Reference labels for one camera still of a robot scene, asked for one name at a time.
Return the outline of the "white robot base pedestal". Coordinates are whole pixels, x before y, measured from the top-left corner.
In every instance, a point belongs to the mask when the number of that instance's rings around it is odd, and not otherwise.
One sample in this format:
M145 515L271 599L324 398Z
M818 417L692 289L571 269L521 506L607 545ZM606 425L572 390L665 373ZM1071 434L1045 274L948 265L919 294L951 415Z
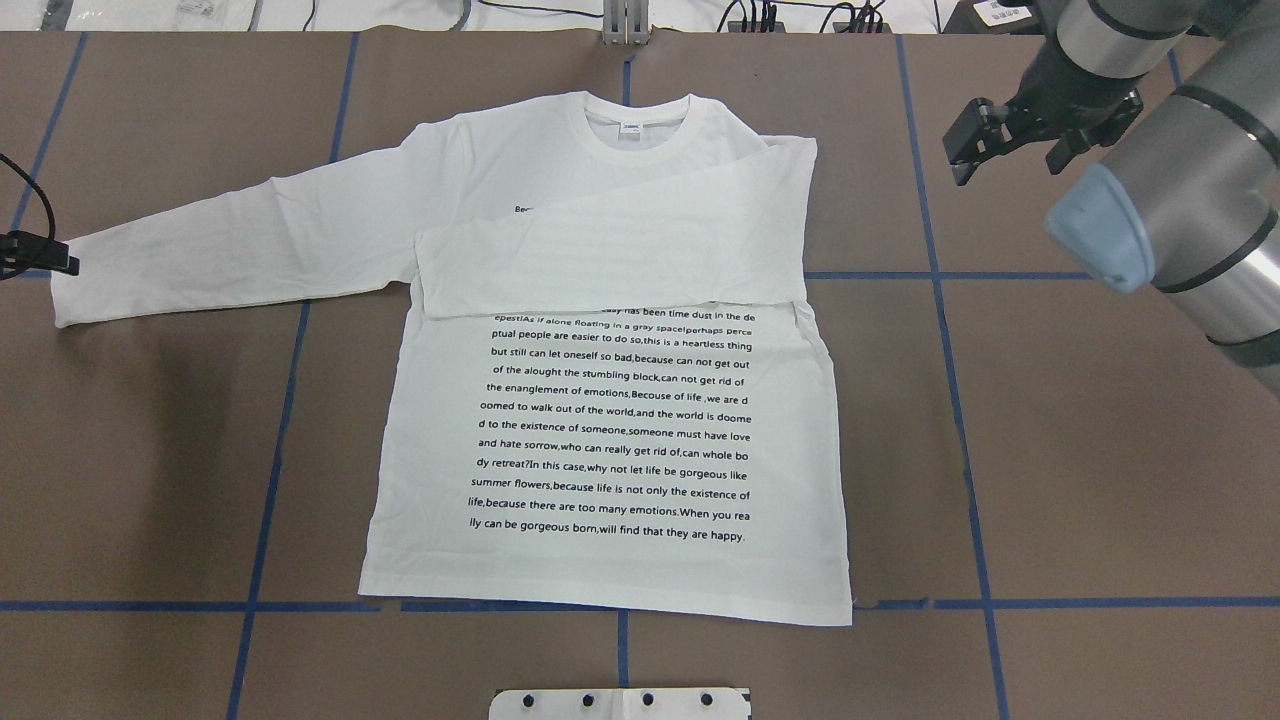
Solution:
M751 719L748 689L731 687L516 689L489 719Z

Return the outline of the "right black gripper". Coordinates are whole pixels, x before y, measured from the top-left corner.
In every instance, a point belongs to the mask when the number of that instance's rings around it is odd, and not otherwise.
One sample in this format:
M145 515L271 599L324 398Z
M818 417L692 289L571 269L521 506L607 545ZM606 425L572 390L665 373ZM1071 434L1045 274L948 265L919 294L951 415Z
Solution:
M1093 147L1115 145L1144 109L1135 88L1087 91L1079 97L1044 87L1023 88L1002 106L974 97L943 135L943 149L956 186L978 167L1028 143L1052 141L1044 156L1050 174L1060 174ZM995 129L991 120L997 120Z

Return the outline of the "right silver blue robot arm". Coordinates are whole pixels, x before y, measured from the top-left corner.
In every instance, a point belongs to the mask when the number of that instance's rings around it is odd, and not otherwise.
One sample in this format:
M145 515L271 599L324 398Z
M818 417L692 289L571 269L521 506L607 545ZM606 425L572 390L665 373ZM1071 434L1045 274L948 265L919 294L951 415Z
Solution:
M1042 1L1044 45L1004 104L972 100L943 137L955 182L1048 141L1060 173L1107 156L1047 231L1097 281L1152 284L1208 341L1279 387L1275 1Z

